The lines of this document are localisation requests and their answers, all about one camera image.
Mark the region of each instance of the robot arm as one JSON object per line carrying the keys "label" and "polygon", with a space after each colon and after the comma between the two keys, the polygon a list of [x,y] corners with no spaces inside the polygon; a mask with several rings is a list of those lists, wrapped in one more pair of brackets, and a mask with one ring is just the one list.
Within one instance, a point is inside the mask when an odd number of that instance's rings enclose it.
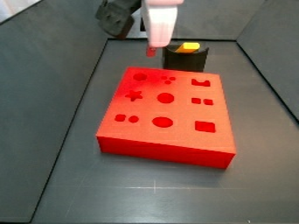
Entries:
{"label": "robot arm", "polygon": [[131,29],[132,13],[141,6],[141,17],[148,38],[148,56],[155,56],[155,48],[169,44],[177,15],[177,5],[183,0],[116,0],[103,4],[97,19],[103,30],[117,38],[124,38]]}
{"label": "robot arm", "polygon": [[183,0],[143,0],[141,16],[148,38],[147,55],[155,55],[155,48],[169,44],[177,15],[177,5]]}

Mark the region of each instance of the yellow block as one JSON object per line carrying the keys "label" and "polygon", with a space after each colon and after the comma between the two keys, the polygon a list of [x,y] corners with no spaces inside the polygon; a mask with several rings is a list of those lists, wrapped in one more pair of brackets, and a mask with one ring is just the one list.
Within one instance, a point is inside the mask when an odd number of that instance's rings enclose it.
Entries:
{"label": "yellow block", "polygon": [[199,50],[201,45],[199,43],[183,43],[181,46],[175,51],[176,53],[193,53],[196,50]]}

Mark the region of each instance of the black container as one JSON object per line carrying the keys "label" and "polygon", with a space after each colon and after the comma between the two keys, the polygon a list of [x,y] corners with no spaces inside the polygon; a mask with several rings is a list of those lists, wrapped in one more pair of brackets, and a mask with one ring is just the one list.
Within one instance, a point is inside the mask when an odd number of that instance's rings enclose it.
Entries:
{"label": "black container", "polygon": [[179,45],[163,49],[163,68],[188,72],[203,72],[209,48],[200,48],[192,53],[175,52]]}

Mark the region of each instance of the black object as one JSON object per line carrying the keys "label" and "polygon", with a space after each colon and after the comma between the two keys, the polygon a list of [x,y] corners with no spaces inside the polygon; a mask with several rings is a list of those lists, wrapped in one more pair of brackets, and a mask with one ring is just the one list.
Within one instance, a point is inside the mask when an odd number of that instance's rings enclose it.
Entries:
{"label": "black object", "polygon": [[97,8],[96,18],[101,29],[117,39],[124,39],[135,20],[132,14],[141,7],[141,0],[104,0]]}
{"label": "black object", "polygon": [[180,45],[168,45],[163,49],[163,68],[188,72],[203,72],[209,48],[192,53],[175,52]]}

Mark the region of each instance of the red shape sorter box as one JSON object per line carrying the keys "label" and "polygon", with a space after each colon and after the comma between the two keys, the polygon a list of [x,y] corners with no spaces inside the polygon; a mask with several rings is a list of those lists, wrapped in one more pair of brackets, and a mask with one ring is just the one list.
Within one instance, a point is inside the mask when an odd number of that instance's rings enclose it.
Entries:
{"label": "red shape sorter box", "polygon": [[236,149],[220,77],[129,67],[96,136],[101,152],[227,168]]}

